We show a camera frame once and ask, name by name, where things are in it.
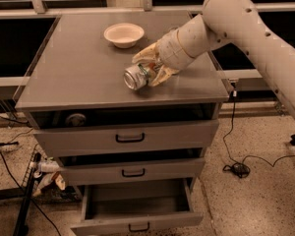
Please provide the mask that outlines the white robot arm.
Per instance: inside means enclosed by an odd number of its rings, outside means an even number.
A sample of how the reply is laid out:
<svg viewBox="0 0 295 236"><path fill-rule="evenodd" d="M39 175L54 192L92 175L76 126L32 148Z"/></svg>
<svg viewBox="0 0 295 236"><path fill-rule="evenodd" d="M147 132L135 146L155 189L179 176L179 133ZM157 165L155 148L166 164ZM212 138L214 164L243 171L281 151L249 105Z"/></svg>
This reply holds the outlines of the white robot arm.
<svg viewBox="0 0 295 236"><path fill-rule="evenodd" d="M161 64L157 85L227 43L247 56L295 120L295 48L266 26L251 0L205 0L199 15L140 51L133 62Z"/></svg>

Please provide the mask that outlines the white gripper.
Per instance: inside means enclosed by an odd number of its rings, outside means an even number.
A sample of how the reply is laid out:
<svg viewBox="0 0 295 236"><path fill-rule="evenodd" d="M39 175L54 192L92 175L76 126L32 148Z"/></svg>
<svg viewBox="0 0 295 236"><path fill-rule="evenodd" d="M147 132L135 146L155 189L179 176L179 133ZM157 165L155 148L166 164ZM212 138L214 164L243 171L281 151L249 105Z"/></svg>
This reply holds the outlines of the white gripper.
<svg viewBox="0 0 295 236"><path fill-rule="evenodd" d="M156 87L179 70L187 68L203 51L203 35L190 29L172 30L158 42L141 50L132 58L133 64L160 64L150 69L148 85Z"/></svg>

